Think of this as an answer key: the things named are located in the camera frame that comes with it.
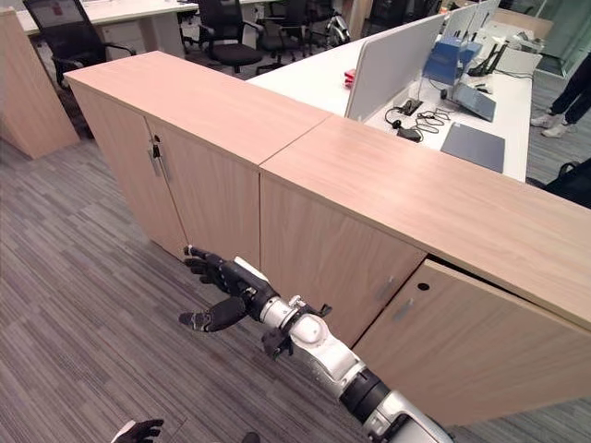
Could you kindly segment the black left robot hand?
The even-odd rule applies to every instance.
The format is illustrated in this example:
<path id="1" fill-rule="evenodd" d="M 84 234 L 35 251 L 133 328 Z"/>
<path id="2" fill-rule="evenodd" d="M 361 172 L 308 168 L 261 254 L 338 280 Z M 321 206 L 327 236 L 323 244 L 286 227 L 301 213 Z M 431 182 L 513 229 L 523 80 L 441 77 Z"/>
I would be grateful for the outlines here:
<path id="1" fill-rule="evenodd" d="M 112 438 L 112 443 L 152 443 L 161 434 L 164 420 L 135 420 L 125 423 Z"/>

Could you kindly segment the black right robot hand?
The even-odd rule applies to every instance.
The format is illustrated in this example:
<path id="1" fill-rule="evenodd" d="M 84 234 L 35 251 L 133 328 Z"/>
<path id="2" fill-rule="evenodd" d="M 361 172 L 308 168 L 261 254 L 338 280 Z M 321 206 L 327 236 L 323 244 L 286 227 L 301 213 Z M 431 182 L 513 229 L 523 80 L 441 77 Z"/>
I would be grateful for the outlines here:
<path id="1" fill-rule="evenodd" d="M 212 252 L 187 245 L 185 265 L 199 275 L 203 284 L 212 284 L 228 298 L 200 312 L 186 312 L 178 321 L 193 330 L 215 332 L 227 329 L 250 316 L 259 320 L 263 307 L 279 294 L 251 271 Z"/>

